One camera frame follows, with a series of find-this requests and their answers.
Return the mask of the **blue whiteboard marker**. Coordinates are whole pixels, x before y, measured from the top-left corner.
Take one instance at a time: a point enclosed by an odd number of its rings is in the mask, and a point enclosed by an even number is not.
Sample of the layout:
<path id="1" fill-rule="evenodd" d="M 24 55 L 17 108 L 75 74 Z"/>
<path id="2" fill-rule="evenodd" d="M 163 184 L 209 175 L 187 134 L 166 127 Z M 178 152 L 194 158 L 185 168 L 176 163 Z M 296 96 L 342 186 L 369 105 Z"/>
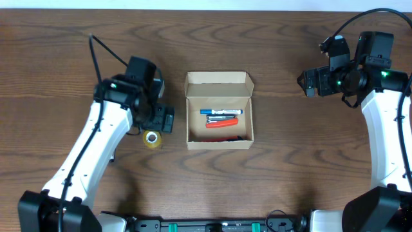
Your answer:
<path id="1" fill-rule="evenodd" d="M 202 115 L 240 115 L 240 114 L 243 114 L 243 110 L 241 109 L 220 109 L 220 110 L 201 109 L 200 113 Z"/>

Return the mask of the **red stapler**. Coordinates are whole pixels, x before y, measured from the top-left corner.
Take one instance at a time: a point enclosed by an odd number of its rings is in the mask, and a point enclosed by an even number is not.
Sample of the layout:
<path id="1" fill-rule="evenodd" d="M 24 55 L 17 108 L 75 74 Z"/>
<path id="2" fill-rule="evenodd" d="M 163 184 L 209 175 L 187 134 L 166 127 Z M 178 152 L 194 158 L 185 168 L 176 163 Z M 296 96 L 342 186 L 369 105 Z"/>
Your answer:
<path id="1" fill-rule="evenodd" d="M 206 128 L 224 128 L 238 124 L 238 118 L 234 115 L 207 116 Z"/>

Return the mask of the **red utility knife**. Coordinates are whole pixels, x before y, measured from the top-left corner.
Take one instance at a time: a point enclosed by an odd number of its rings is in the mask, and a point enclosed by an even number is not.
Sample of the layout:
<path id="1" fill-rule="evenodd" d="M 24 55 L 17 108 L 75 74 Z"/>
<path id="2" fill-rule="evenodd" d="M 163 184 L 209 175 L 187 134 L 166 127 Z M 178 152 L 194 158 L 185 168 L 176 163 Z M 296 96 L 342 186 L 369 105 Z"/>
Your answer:
<path id="1" fill-rule="evenodd" d="M 239 141 L 243 140 L 241 136 L 231 136 L 231 137 L 223 137 L 223 138 L 218 138 L 218 139 L 207 139 L 203 140 L 202 142 L 233 142 L 233 141 Z"/>

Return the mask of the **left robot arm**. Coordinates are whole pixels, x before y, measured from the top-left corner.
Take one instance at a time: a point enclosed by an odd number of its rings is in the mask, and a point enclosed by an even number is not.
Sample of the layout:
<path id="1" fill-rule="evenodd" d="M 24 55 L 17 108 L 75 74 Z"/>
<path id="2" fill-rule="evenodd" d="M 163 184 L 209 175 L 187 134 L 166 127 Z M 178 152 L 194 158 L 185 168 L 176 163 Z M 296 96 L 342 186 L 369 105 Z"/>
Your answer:
<path id="1" fill-rule="evenodd" d="M 154 63 L 132 57 L 126 71 L 97 84 L 85 126 L 58 172 L 41 192 L 18 203 L 22 231 L 134 231 L 135 219 L 92 212 L 100 180 L 132 127 L 170 133 L 174 108 L 159 103 L 164 80 Z"/>

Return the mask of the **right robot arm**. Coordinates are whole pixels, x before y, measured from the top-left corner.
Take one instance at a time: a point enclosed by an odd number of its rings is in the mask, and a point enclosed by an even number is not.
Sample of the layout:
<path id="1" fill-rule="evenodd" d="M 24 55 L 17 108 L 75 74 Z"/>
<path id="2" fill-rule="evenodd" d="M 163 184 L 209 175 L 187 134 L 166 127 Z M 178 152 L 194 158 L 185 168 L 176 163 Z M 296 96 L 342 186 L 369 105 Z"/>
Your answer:
<path id="1" fill-rule="evenodd" d="M 341 211 L 316 209 L 309 231 L 411 231 L 411 90 L 408 75 L 391 69 L 394 36 L 363 32 L 355 55 L 345 38 L 320 44 L 328 66 L 304 71 L 297 83 L 307 97 L 354 96 L 361 108 L 371 153 L 370 190 Z"/>

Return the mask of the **yellow tape roll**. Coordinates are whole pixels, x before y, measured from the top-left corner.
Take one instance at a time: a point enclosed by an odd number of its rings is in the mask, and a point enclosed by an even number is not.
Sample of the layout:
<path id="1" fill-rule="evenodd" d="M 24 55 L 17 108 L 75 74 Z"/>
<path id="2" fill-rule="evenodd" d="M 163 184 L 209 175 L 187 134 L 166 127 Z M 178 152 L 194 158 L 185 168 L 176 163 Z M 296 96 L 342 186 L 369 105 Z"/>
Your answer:
<path id="1" fill-rule="evenodd" d="M 162 137 L 157 131 L 146 130 L 142 138 L 148 148 L 157 148 L 162 144 Z"/>

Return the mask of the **open cardboard box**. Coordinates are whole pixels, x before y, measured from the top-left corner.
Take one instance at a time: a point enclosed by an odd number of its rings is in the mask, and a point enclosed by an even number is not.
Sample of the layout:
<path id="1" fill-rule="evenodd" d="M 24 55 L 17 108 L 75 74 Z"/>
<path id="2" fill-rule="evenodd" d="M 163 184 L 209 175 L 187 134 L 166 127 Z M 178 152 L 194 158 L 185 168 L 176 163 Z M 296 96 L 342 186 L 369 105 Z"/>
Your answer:
<path id="1" fill-rule="evenodd" d="M 188 150 L 247 150 L 254 142 L 252 93 L 254 83 L 244 71 L 188 72 L 185 78 Z M 241 109 L 238 124 L 206 128 L 207 116 L 201 109 Z M 202 142 L 207 139 L 241 136 L 233 142 Z"/>

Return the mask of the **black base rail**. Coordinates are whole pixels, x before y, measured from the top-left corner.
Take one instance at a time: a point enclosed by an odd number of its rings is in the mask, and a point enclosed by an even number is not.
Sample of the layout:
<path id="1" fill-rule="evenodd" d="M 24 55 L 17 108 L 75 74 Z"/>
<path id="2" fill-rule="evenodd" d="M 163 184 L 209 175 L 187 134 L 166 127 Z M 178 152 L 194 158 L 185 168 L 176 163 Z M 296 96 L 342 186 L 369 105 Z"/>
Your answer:
<path id="1" fill-rule="evenodd" d="M 137 218 L 103 211 L 98 217 L 103 231 L 129 232 L 299 232 L 308 231 L 308 218 L 275 210 L 266 218 L 236 220 L 162 220 Z"/>

